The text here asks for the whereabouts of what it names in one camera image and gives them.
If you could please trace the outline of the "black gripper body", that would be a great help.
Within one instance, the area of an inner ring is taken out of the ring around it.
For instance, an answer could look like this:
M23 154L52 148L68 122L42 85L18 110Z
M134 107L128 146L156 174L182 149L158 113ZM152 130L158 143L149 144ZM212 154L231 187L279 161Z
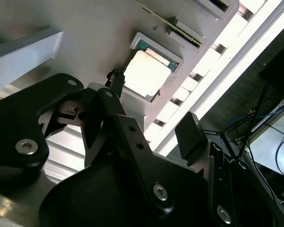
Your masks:
M56 185L39 210L43 227L210 227L207 184L192 170L154 156L172 207L169 214L144 198L133 168L113 154Z

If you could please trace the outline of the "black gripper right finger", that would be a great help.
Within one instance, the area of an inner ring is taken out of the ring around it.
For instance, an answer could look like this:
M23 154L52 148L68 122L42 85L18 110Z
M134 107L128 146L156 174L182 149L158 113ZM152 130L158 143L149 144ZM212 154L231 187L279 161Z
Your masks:
M248 214L236 198L235 168L222 148L208 140L197 116L187 112L175 127L182 159L206 182L211 218L220 227L246 227Z

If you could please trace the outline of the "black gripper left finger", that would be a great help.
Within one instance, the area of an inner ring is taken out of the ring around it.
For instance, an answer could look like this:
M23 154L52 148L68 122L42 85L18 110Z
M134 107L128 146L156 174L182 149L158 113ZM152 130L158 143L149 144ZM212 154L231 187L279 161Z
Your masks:
M60 73L0 100L0 185L34 182L49 157L46 139L75 125L82 130L86 168L117 154L133 168L145 200L169 214L167 190L153 175L154 154L119 100L123 84L118 69L93 88Z

